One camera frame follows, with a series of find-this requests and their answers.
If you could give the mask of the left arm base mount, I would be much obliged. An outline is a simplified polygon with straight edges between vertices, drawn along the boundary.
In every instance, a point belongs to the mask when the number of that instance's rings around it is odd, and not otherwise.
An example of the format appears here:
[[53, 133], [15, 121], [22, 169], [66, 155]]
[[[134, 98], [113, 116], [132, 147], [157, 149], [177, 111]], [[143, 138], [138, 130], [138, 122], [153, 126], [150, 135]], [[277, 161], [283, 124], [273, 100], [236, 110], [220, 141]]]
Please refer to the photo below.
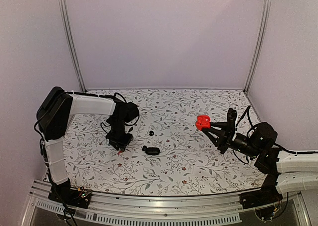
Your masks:
[[92, 191], [84, 187], [72, 188], [70, 181], [57, 185], [51, 184], [48, 199], [65, 205], [87, 209], [92, 197]]

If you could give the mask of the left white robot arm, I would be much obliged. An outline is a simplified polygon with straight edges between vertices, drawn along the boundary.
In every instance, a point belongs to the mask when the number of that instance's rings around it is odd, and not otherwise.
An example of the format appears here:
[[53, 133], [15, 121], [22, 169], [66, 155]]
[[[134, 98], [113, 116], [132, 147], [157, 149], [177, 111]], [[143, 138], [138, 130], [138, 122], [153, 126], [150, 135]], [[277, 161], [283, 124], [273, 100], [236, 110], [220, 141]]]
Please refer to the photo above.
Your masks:
[[63, 203], [74, 199], [68, 182], [64, 160], [64, 139], [77, 116], [105, 116], [110, 130], [106, 139], [118, 151], [124, 151], [133, 136], [127, 132], [128, 126], [134, 125], [140, 117], [138, 106], [128, 102], [115, 93], [114, 95], [96, 95], [65, 91], [61, 87], [51, 89], [36, 113], [34, 130], [40, 135], [40, 152], [48, 168], [49, 180], [57, 185], [54, 194]]

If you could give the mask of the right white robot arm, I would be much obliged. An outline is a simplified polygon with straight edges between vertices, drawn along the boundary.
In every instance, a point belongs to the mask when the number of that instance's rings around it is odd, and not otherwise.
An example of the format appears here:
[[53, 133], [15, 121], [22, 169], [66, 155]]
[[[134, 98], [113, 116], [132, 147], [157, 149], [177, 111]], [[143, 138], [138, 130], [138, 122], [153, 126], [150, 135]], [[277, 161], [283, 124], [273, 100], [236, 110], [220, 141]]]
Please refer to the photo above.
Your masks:
[[268, 204], [276, 193], [314, 190], [318, 187], [318, 152], [292, 151], [276, 143], [277, 132], [267, 122], [252, 125], [247, 135], [237, 131], [240, 119], [229, 109], [224, 122], [211, 122], [209, 116], [199, 115], [195, 126], [224, 154], [227, 149], [239, 152], [266, 174], [262, 189], [257, 193], [261, 204]]

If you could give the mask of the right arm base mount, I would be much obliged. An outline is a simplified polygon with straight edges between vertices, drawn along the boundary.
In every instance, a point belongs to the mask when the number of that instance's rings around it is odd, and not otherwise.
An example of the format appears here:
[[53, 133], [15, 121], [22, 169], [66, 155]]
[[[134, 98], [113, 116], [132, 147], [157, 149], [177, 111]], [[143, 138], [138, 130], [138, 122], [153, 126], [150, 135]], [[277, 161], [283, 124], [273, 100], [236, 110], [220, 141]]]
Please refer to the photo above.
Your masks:
[[276, 181], [279, 175], [268, 174], [259, 190], [241, 193], [239, 202], [243, 208], [249, 209], [281, 201], [283, 196], [276, 189]]

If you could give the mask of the red earbud charging case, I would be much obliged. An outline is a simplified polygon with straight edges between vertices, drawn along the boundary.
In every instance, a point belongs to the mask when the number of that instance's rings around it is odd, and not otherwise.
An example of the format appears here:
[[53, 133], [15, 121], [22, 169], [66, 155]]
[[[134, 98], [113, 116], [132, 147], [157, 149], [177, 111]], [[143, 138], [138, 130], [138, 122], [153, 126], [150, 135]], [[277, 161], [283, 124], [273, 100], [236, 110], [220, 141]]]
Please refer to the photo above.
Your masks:
[[197, 116], [195, 126], [198, 130], [208, 129], [211, 127], [210, 125], [210, 117], [208, 115], [199, 115]]

